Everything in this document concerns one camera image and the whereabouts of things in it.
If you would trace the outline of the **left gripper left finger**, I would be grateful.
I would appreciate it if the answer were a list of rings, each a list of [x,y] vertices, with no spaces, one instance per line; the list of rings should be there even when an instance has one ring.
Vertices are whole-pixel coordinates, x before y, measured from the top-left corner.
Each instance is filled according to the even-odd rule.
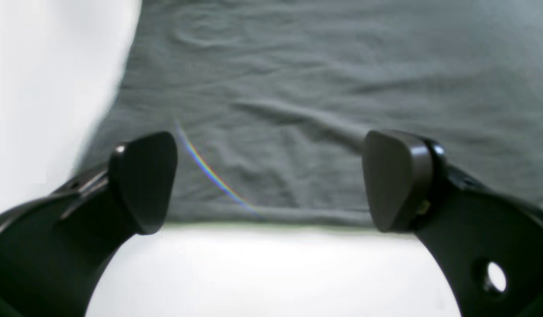
[[[120,247],[163,226],[177,166],[174,136],[146,135],[1,213],[0,317],[84,317]]]

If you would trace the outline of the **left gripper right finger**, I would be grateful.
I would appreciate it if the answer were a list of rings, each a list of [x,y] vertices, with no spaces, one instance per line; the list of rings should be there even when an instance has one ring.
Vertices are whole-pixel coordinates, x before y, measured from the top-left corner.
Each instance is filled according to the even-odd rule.
[[[362,172],[373,224],[412,233],[463,317],[543,317],[543,210],[448,163],[435,140],[370,130]]]

